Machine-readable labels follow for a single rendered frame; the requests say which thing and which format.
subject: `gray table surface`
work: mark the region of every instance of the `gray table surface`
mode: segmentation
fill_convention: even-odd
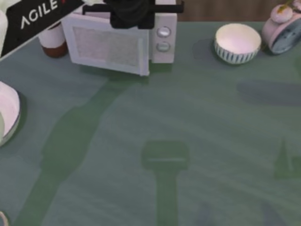
[[[179,23],[175,63],[149,78],[49,59],[37,40],[2,61],[23,105],[0,149],[12,225],[300,225],[301,46],[229,66],[210,47],[221,25]]]

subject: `gray knob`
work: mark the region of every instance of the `gray knob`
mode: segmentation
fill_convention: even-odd
[[[157,35],[160,38],[167,38],[171,34],[171,30],[168,27],[161,27],[157,30]]]
[[[170,44],[166,41],[157,44],[157,50],[159,52],[167,52],[170,49]]]

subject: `open microwave door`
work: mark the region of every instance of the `open microwave door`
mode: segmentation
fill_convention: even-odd
[[[149,75],[148,30],[113,29],[104,13],[75,12],[62,25],[73,63]]]

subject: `brown background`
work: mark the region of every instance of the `brown background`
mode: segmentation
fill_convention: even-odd
[[[184,0],[180,21],[266,21],[287,0]]]

